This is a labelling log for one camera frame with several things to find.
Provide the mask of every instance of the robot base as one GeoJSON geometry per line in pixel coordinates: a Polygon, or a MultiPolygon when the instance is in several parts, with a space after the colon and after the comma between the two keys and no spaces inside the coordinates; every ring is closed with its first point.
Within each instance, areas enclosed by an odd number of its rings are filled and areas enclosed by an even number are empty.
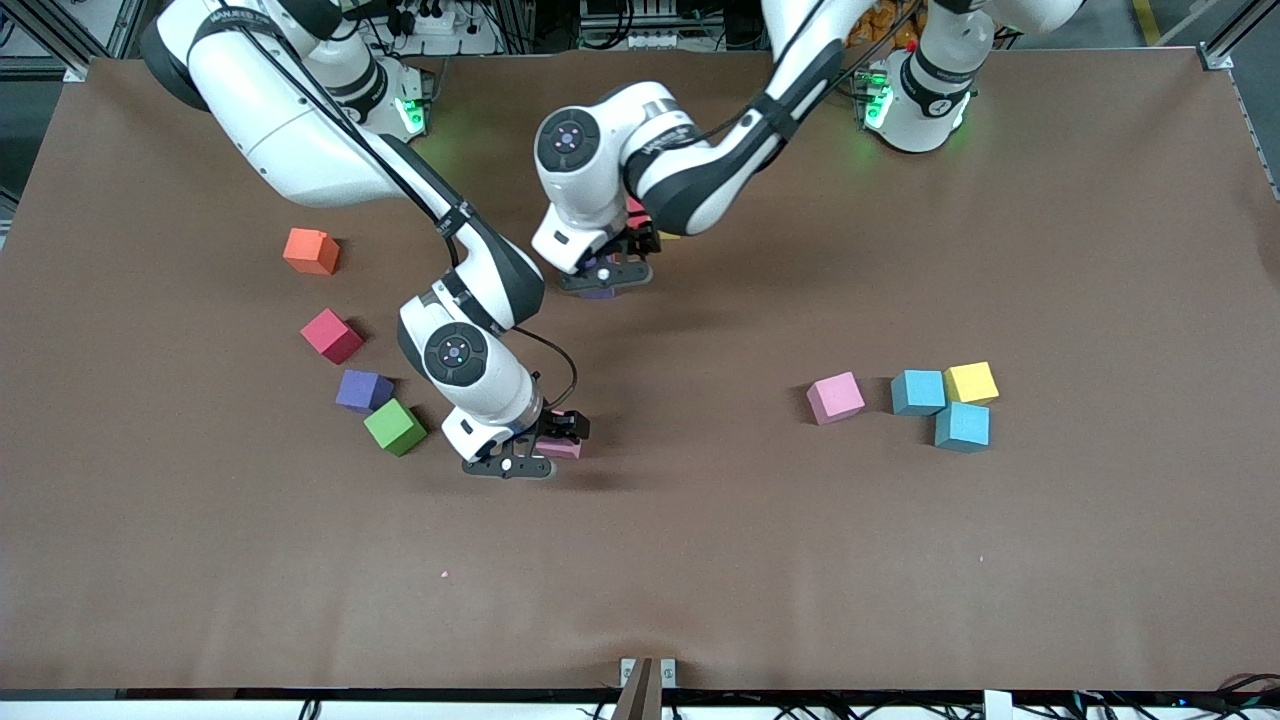
{"type": "Polygon", "coordinates": [[[902,63],[906,50],[895,50],[888,58],[872,64],[870,73],[888,78],[882,87],[873,87],[873,95],[863,109],[863,124],[868,131],[881,136],[890,147],[904,152],[928,152],[937,150],[964,122],[964,109],[970,95],[956,102],[951,110],[937,118],[927,118],[920,108],[905,95],[901,87],[895,87],[902,77],[902,63]]]}

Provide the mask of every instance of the orange cube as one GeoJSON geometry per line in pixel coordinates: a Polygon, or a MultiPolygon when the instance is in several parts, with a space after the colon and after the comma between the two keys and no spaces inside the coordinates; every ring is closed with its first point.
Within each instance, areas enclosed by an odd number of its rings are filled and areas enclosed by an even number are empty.
{"type": "Polygon", "coordinates": [[[284,259],[300,273],[332,275],[338,265],[338,243],[324,231],[293,228],[284,243],[284,259]]]}

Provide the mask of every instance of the green status light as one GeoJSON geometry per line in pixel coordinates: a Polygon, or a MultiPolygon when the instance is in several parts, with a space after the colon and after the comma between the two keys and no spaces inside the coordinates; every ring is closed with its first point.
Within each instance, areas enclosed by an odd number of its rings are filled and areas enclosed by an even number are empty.
{"type": "Polygon", "coordinates": [[[404,129],[408,132],[420,133],[426,127],[422,120],[421,100],[404,100],[402,97],[397,97],[396,110],[399,113],[401,122],[404,123],[404,129]]]}
{"type": "Polygon", "coordinates": [[[867,126],[879,129],[884,124],[884,114],[888,113],[890,105],[893,104],[893,88],[886,87],[867,105],[867,126]]]}

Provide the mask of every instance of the purple cube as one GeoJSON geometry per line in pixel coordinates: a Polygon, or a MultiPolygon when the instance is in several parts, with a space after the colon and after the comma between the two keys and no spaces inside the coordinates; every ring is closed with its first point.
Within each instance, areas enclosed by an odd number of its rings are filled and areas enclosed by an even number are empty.
{"type": "Polygon", "coordinates": [[[369,415],[392,398],[392,382],[378,373],[365,370],[344,370],[338,397],[334,400],[347,410],[369,415]]]}

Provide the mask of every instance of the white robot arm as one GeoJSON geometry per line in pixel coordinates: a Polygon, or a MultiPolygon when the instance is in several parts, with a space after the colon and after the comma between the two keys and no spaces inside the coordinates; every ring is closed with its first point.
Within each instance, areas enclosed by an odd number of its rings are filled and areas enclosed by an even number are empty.
{"type": "Polygon", "coordinates": [[[442,429],[467,471],[548,477],[554,465],[532,455],[531,441],[520,451],[509,441],[585,438],[589,424],[573,413],[552,418],[535,378],[498,340],[541,306],[538,268],[406,143],[356,126],[325,95],[298,59],[317,45],[310,31],[276,5],[248,1],[177,0],[157,19],[166,51],[282,196],[316,208],[408,197],[431,218],[454,266],[401,307],[401,348],[454,404],[442,429]],[[180,13],[182,32],[164,33],[169,13],[180,13]],[[169,45],[177,40],[188,45],[169,45]],[[454,240],[466,249],[461,263],[454,240]]]}
{"type": "Polygon", "coordinates": [[[1082,3],[929,0],[929,22],[915,51],[897,50],[872,65],[883,81],[864,110],[867,128],[906,152],[940,147],[964,122],[974,77],[991,53],[995,20],[1047,33],[1071,19],[1082,3]]]}
{"type": "MultiPolygon", "coordinates": [[[[1034,32],[1055,29],[1082,3],[991,0],[988,6],[997,1],[1004,22],[1034,32]]],[[[931,0],[919,49],[893,53],[884,63],[879,74],[887,81],[881,97],[868,104],[865,122],[892,146],[932,150],[960,124],[993,40],[991,17],[978,9],[984,3],[931,0]],[[896,96],[906,100],[893,104],[896,96]]],[[[657,82],[623,87],[595,105],[563,108],[543,120],[534,155],[550,206],[534,250],[561,270],[561,287],[589,292],[649,281],[643,256],[657,245],[650,240],[646,246],[626,228],[627,193],[644,206],[653,229],[698,234],[716,224],[842,76],[845,38],[870,5],[764,0],[773,76],[716,146],[657,82]],[[628,255],[641,261],[626,261],[628,255]]]]}
{"type": "Polygon", "coordinates": [[[534,250],[570,275],[562,287],[648,281],[640,273],[612,283],[573,282],[617,250],[611,243],[623,232],[628,191],[659,231],[698,234],[716,224],[840,76],[845,37],[870,5],[872,0],[765,1],[773,76],[716,146],[657,82],[623,87],[595,105],[564,108],[543,120],[534,155],[550,208],[534,236],[534,250]]]}

